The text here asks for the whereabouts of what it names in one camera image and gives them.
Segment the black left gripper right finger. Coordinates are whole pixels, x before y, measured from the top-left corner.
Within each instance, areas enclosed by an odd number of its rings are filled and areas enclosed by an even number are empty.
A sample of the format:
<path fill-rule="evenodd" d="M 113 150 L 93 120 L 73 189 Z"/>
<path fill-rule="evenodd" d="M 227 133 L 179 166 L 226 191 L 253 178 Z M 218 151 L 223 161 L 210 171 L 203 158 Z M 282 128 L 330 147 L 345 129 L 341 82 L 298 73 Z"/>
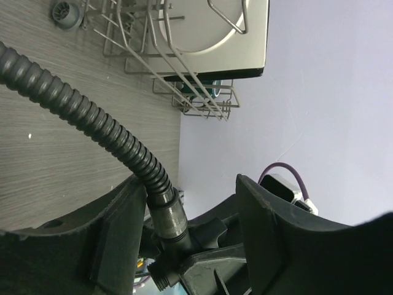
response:
<path fill-rule="evenodd" d="M 357 226 L 315 216 L 236 179 L 253 294 L 391 294 L 392 214 Z"/>

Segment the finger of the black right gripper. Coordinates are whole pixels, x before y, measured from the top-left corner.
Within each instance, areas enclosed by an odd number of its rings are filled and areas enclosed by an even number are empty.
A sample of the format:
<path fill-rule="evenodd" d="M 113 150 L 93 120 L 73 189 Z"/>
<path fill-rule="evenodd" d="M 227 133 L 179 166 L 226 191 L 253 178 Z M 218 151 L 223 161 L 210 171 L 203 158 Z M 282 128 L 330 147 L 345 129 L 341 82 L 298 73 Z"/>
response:
<path fill-rule="evenodd" d="M 190 256 L 179 270 L 187 294 L 250 294 L 246 255 L 242 245 Z"/>
<path fill-rule="evenodd" d="M 235 202 L 222 202 L 189 222 L 195 246 L 232 246 L 243 242 Z"/>

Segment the dark green mug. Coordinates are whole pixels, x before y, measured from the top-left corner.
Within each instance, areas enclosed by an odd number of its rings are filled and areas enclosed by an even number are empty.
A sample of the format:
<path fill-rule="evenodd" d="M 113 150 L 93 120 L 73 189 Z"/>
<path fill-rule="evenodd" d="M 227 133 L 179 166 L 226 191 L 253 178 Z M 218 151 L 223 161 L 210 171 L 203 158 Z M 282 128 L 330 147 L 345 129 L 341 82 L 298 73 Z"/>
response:
<path fill-rule="evenodd" d="M 202 81 L 202 84 L 206 84 L 206 91 L 212 96 L 212 98 L 217 98 L 220 95 L 221 92 L 221 85 L 222 85 L 222 81 L 221 80 L 208 80 L 208 81 Z M 196 83 L 192 84 L 196 91 L 198 93 L 200 93 L 202 96 L 206 97 L 206 94 L 204 93 L 204 91 L 199 88 L 199 86 L 196 85 Z M 185 84 L 184 82 L 181 85 L 180 88 L 181 93 L 184 94 L 190 94 L 190 95 L 195 95 L 195 93 L 192 91 L 192 89 Z"/>

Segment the black plate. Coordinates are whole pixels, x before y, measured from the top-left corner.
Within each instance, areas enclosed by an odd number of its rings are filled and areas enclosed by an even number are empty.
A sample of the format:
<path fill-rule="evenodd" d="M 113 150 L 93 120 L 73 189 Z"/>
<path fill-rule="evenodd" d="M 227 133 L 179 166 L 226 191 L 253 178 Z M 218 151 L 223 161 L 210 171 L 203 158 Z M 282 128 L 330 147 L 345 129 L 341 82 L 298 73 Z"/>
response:
<path fill-rule="evenodd" d="M 197 74 L 200 81 L 217 81 L 217 80 L 233 80 L 233 79 L 249 79 L 260 77 L 264 68 L 236 69 L 229 71 L 216 71 Z"/>

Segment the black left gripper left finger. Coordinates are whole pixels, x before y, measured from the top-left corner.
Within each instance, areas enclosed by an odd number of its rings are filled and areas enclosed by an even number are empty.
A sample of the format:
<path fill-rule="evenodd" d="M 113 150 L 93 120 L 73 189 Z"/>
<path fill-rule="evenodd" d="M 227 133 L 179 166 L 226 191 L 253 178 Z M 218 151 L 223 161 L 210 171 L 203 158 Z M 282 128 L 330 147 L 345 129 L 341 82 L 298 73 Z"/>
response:
<path fill-rule="evenodd" d="M 146 191 L 130 176 L 38 228 L 1 231 L 2 294 L 131 294 Z"/>

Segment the black T-shaped fitting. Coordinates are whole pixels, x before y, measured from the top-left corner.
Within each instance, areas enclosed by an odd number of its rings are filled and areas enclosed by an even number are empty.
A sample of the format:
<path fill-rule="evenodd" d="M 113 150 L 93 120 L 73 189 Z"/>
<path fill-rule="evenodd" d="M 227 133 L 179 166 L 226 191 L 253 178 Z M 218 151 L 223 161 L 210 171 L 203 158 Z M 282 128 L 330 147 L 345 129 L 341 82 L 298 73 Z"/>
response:
<path fill-rule="evenodd" d="M 147 266 L 150 276 L 159 291 L 174 286 L 180 282 L 178 270 L 181 264 L 191 255 L 207 250 L 218 249 L 219 246 L 195 246 L 190 236 L 189 228 L 180 236 L 161 240 L 160 254 L 155 261 Z"/>

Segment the white plate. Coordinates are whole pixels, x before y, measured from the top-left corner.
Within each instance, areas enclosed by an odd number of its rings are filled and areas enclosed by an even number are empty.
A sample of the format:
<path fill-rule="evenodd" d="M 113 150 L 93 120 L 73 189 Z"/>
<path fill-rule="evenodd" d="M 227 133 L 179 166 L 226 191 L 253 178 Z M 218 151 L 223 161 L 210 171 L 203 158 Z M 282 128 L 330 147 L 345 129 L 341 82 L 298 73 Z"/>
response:
<path fill-rule="evenodd" d="M 169 28 L 173 47 L 168 46 L 164 13 L 152 11 L 158 48 L 168 55 L 149 59 L 158 72 L 170 72 L 171 65 L 182 72 L 207 73 L 236 69 L 264 68 L 266 63 L 269 1 L 169 1 Z"/>

